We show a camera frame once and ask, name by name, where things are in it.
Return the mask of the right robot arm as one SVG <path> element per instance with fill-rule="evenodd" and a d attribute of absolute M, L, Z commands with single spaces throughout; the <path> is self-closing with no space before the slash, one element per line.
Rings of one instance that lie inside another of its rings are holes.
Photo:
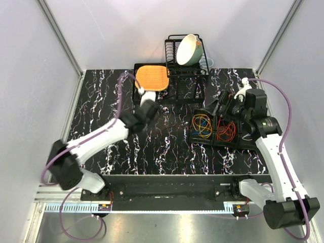
<path fill-rule="evenodd" d="M 266 162 L 274 191 L 261 186 L 252 176 L 239 176 L 229 187 L 234 200 L 250 199 L 263 210 L 271 229 L 305 225 L 320 208 L 299 182 L 286 158 L 283 134 L 276 118 L 267 114 L 267 96 L 261 89 L 247 89 L 240 101 L 223 90 L 211 106 L 214 114 L 231 122 L 242 122 Z"/>

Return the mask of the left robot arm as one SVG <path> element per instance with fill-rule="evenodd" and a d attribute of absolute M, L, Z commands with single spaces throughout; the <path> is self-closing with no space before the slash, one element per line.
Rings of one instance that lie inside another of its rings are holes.
<path fill-rule="evenodd" d="M 157 103 L 146 100 L 133 113 L 122 113 L 83 137 L 67 143 L 57 140 L 52 146 L 47 170 L 62 190 L 82 188 L 97 200 L 105 200 L 109 188 L 103 177 L 81 166 L 104 148 L 142 132 L 154 120 L 158 108 Z"/>

